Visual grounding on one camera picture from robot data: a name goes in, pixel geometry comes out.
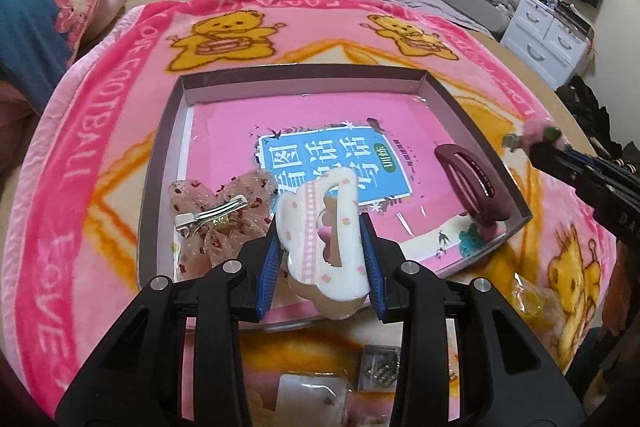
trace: yellow teddy bear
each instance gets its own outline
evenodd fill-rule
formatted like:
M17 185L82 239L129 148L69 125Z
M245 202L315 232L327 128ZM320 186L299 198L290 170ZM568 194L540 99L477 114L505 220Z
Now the yellow teddy bear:
M574 354L574 347L585 324L593 318L600 295L600 264L596 242L589 241L591 262L583 268L582 251L574 225L556 232L560 253L548 266L549 288L558 292L567 317L558 340L558 365L564 370Z
M436 55L447 60L458 60L458 56L442 43L436 33L425 33L417 26L387 15L369 15L367 18L382 29L369 24L361 24L361 26L375 31L381 37L393 39L402 55L407 57Z
M195 23L193 34L172 37L171 47L182 48L169 64L169 71L192 70L216 60L254 60L275 53L267 38L285 26L262 25L264 15L255 10L240 10Z

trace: drawer handle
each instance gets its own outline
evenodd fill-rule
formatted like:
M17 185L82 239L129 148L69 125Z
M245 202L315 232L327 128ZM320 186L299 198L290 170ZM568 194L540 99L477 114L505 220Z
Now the drawer handle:
M529 19L534 24L537 24L540 22L540 19L536 19L535 17L532 17L531 15L529 15L529 12L525 12L525 13L527 14L527 19Z
M530 57L533 58L536 62L542 62L543 60L545 60L545 57L533 52L530 44L527 44L527 51L529 52Z
M560 45L566 50L572 50L573 49L571 44L565 44L561 37L558 37L558 42L560 42Z

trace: white drawer cabinet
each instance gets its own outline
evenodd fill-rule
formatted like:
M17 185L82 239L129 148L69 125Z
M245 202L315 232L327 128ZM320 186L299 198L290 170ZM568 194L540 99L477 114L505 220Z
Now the white drawer cabinet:
M522 0L500 41L553 89L574 75L589 41L554 16L538 0Z

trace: blue blanket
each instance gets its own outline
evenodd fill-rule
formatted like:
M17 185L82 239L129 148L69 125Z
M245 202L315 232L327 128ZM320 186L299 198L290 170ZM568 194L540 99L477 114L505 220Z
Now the blue blanket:
M76 58L98 0L0 0L0 80L42 113Z

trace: teddy bear blanket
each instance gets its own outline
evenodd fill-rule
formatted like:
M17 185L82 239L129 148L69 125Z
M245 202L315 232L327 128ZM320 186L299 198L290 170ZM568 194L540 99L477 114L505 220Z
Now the teddy bear blanket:
M542 338L567 366L609 281L614 238L572 190L532 169L524 153L501 148L504 134L546 112L467 31L375 0L158 2L133 9L66 73L20 177L2 267L4 331L13 368L47 412L137 292L146 165L177 77L292 62L424 68L449 89L503 157L534 215L476 273L508 296L516 273L551 288L562 312ZM349 335L349 349L353 341L369 342L354 333L357 328L334 330L333 337L322 334L323 346L340 336L335 346L347 346ZM297 334L306 335L304 343ZM315 341L309 330L286 333L277 349L277 337L267 337L243 341L251 351L245 353L247 375L304 372L311 356L325 372L345 357L340 349L311 354L305 349ZM389 342L399 337L378 343ZM290 356L283 355L287 350Z

